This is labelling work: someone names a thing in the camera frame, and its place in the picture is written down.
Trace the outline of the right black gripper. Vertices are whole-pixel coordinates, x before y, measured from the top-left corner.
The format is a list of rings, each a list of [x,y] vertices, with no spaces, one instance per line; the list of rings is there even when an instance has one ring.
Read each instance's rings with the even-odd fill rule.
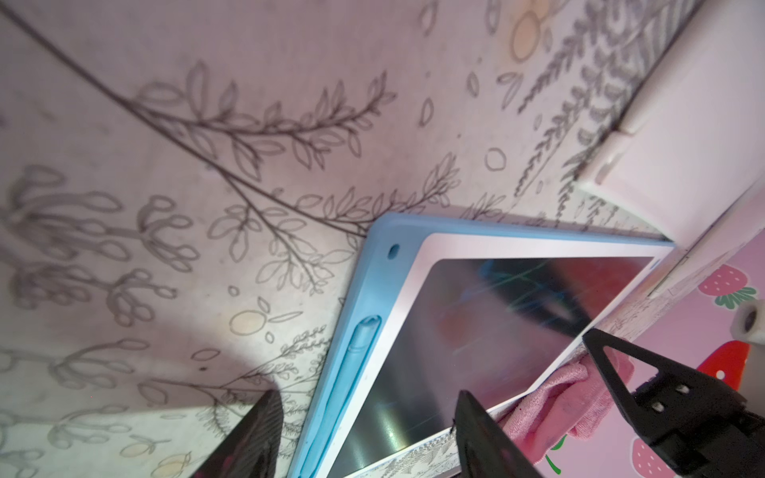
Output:
[[[764,475],[764,417],[745,410],[733,388],[601,330],[587,332],[583,343],[623,418],[675,474]],[[655,375],[630,390],[610,354],[647,364]]]

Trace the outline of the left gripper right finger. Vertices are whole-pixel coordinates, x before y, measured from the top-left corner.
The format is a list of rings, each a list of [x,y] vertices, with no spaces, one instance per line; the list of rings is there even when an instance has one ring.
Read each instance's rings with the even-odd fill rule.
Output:
[[[540,478],[541,474],[468,390],[460,390],[453,419],[460,476]]]

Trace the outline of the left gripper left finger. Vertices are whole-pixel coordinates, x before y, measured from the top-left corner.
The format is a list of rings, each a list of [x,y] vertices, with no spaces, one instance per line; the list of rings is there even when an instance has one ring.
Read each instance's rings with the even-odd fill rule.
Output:
[[[192,477],[274,477],[283,423],[281,394],[268,390]]]

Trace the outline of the pink fluffy cloth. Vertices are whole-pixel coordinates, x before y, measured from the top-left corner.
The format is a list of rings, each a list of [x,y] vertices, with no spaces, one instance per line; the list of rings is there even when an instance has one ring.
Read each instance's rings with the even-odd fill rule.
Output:
[[[503,418],[501,428],[537,464],[566,435],[591,438],[614,404],[595,361],[585,356],[558,368],[522,398]]]

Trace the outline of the white drawing tablet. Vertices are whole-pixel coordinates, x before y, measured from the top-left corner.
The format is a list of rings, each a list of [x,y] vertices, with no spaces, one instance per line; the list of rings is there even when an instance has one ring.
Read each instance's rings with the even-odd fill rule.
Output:
[[[689,249],[764,173],[764,4],[707,1],[577,187]]]

